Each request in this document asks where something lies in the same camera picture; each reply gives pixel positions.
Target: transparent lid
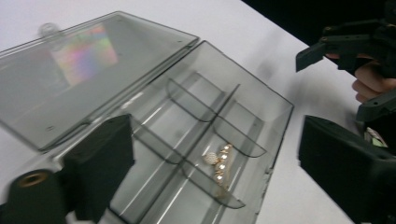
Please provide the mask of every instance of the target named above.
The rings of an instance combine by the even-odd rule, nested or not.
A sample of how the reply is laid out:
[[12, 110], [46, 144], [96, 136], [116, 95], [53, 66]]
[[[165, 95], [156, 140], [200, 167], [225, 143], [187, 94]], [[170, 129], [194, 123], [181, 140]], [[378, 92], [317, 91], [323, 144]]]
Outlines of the transparent lid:
[[0, 55], [0, 120], [47, 150], [146, 85], [198, 38], [115, 12]]

